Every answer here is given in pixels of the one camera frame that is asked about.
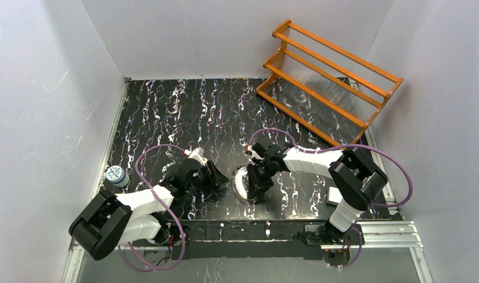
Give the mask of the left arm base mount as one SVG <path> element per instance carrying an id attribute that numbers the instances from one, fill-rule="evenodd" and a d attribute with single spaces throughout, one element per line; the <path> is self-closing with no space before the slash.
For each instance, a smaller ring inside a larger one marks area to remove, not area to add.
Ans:
<path id="1" fill-rule="evenodd" d="M 175 223 L 164 224 L 147 242 L 155 246 L 181 246 L 181 233 Z"/>

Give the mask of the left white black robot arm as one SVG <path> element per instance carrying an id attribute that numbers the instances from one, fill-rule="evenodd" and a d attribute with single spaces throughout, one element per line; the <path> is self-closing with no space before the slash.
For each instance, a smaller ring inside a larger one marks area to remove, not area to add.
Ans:
<path id="1" fill-rule="evenodd" d="M 165 212 L 173 200 L 193 190 L 214 191 L 228 182 L 213 162 L 188 158 L 151 189 L 126 194 L 100 191 L 73 221 L 68 233 L 98 261 L 119 245 L 155 239 L 163 224 L 154 213 Z"/>

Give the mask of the white red keyring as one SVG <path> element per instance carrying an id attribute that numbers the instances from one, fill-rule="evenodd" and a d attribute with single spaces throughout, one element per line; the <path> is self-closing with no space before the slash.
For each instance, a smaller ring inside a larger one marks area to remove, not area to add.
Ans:
<path id="1" fill-rule="evenodd" d="M 231 185 L 235 197 L 240 202 L 245 204 L 256 202 L 259 183 L 252 164 L 235 168 L 232 172 Z"/>

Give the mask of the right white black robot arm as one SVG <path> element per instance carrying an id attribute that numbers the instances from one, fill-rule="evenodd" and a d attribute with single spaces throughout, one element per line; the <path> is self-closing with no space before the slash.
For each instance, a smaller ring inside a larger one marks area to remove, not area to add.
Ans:
<path id="1" fill-rule="evenodd" d="M 268 137 L 249 146 L 250 161 L 234 173 L 233 190 L 243 202 L 253 202 L 273 186 L 281 172 L 306 172 L 329 177 L 342 196 L 326 228 L 344 233 L 374 203 L 388 183 L 388 176 L 362 149 L 302 149 L 293 144 L 272 143 Z"/>

